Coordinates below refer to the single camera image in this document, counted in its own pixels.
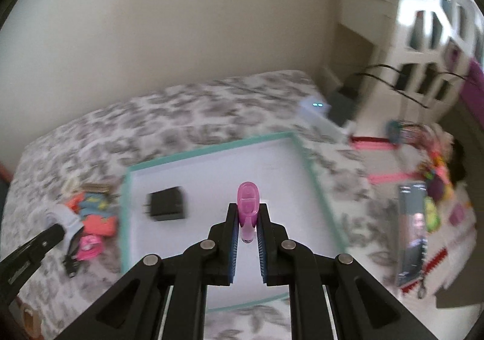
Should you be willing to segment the person left hand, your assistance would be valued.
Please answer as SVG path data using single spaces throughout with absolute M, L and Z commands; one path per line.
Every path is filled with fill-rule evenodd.
M 22 303 L 20 306 L 20 313 L 22 325 L 28 338 L 34 340 L 44 339 L 41 329 L 42 320 L 38 311 L 32 308 L 29 304 Z

